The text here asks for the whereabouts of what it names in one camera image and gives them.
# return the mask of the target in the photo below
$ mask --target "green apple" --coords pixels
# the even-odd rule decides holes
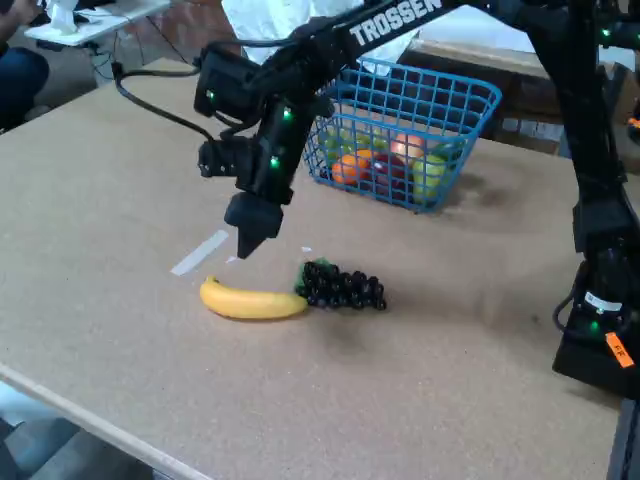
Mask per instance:
[[[413,202],[425,204],[438,195],[438,186],[447,171],[447,159],[436,155],[427,155],[427,161],[416,159],[413,162]]]

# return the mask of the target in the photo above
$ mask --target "orange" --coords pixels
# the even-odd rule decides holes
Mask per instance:
[[[355,154],[343,155],[331,167],[333,180],[345,185],[357,185],[358,180],[371,169],[372,158],[373,152],[371,150],[358,150]]]

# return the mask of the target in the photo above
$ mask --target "wire basket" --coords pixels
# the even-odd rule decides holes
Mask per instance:
[[[325,89],[336,103],[304,151],[318,182],[427,212],[440,207],[502,94],[487,82],[366,59]]]

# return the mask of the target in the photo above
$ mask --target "yellow banana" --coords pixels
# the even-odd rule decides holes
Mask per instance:
[[[254,292],[222,285],[207,277],[200,287],[202,302],[218,315],[242,319],[272,319],[295,315],[307,301],[294,293]]]

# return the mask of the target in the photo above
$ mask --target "paper strip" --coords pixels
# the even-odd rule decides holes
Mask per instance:
[[[193,270],[200,262],[202,262],[207,256],[211,255],[213,251],[218,248],[227,239],[229,234],[224,230],[218,230],[211,238],[202,242],[202,244],[196,248],[189,255],[184,257],[182,261],[171,269],[171,273],[177,276],[184,275],[185,273]]]

